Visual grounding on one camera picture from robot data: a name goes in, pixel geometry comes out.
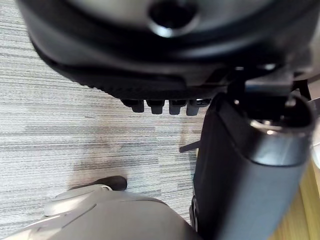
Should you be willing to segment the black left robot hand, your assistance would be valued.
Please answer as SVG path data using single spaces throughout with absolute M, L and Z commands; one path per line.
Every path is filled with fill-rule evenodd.
M 142 113 L 206 108 L 187 223 L 111 176 L 57 195 L 17 240 L 265 240 L 299 187 L 316 127 L 295 78 L 312 64 L 317 0 L 19 0 L 64 77 Z

